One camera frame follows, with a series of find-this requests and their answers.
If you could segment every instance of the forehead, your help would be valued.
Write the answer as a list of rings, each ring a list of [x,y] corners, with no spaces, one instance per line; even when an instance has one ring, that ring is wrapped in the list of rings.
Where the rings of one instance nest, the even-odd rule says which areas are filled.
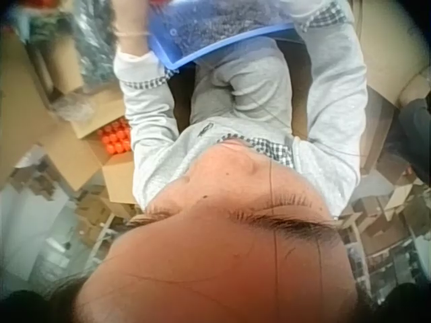
[[[116,313],[110,314],[113,318],[146,314],[152,322],[178,322],[174,314],[230,322],[232,311],[248,322],[270,322],[278,302],[289,313],[317,306],[322,275],[327,275],[325,288],[336,290],[330,286],[339,259],[332,257],[324,265],[332,269],[322,269],[313,243],[231,221],[173,217],[118,241],[84,286],[78,304],[98,318],[109,308]]]

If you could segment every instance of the plaid collar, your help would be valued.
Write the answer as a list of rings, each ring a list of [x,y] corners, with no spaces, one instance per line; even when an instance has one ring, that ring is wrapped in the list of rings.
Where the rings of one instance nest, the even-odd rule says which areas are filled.
[[[338,2],[332,1],[309,17],[306,22],[299,24],[299,27],[303,32],[307,32],[310,28],[322,28],[346,22],[347,16],[344,10]]]
[[[287,145],[282,145],[280,143],[273,143],[267,139],[263,138],[246,138],[245,136],[238,135],[236,133],[228,133],[224,135],[221,139],[217,140],[217,143],[222,143],[223,141],[230,139],[238,139],[247,143],[247,145],[254,149],[257,153],[262,153],[263,155],[275,160],[281,165],[285,165],[289,168],[294,168],[294,160],[292,157],[292,148]]]

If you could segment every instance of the bracelet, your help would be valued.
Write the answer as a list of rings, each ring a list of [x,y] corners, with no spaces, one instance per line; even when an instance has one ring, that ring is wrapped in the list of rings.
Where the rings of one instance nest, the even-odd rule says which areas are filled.
[[[117,37],[138,37],[138,36],[149,36],[151,33],[147,30],[144,30],[142,32],[114,32],[115,36]]]

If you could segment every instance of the gray sweatshirt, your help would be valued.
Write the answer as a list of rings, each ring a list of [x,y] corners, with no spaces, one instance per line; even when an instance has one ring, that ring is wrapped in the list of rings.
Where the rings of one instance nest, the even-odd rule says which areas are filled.
[[[307,140],[265,122],[229,116],[196,122],[179,134],[166,84],[173,72],[152,52],[131,57],[118,51],[114,67],[132,128],[133,194],[142,208],[208,147],[232,133],[287,145],[292,167],[321,193],[332,216],[347,205],[360,181],[367,103],[366,68],[353,15],[345,0],[284,1],[312,62]]]

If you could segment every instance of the sleeve cuff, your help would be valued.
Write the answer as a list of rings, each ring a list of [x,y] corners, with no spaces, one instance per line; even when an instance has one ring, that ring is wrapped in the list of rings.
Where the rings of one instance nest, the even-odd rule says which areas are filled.
[[[125,54],[120,49],[115,56],[114,72],[121,83],[134,89],[161,86],[177,73],[165,68],[152,51],[136,57]]]

